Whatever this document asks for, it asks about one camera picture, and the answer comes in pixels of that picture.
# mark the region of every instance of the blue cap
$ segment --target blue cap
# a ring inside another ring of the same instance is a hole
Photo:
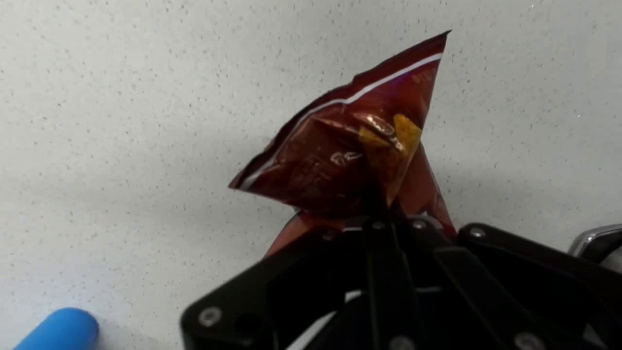
[[[82,309],[51,313],[16,350],[95,350],[97,320]]]

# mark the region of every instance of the crumpled snack bag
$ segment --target crumpled snack bag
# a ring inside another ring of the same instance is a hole
[[[270,250],[311,227],[340,227],[377,188],[387,206],[428,214],[455,235],[420,144],[445,40],[428,39],[321,95],[231,180],[299,210]]]

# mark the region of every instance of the white wall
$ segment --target white wall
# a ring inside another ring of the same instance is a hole
[[[290,210],[227,180],[299,107],[453,29],[424,142],[459,223],[566,249],[622,221],[622,5],[0,2],[0,348],[62,305],[105,350],[179,348],[183,307]]]

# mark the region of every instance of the screw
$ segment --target screw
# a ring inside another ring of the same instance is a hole
[[[373,221],[371,227],[379,231],[379,229],[385,229],[387,225],[385,221]]]
[[[336,239],[336,235],[331,231],[331,233],[323,233],[323,239],[325,241],[334,241]]]
[[[513,338],[513,344],[519,348],[519,350],[546,350],[544,342],[533,334],[533,332],[519,332],[515,338]]]
[[[426,227],[426,221],[424,221],[424,219],[414,219],[414,221],[412,221],[412,227],[414,227],[414,229],[424,229],[424,227]]]
[[[206,307],[198,313],[198,322],[202,326],[212,326],[222,319],[222,309],[220,307]]]
[[[478,227],[478,225],[470,227],[469,233],[470,233],[472,237],[484,237],[484,235],[486,235],[484,229]]]
[[[395,336],[389,342],[389,350],[416,350],[416,346],[408,336]]]

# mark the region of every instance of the red chip bag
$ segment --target red chip bag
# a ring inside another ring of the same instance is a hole
[[[301,210],[297,217],[340,221],[364,212],[381,188],[406,215],[430,214],[453,233],[420,134],[447,33],[358,74],[299,110],[233,180]],[[288,227],[309,227],[294,217]]]

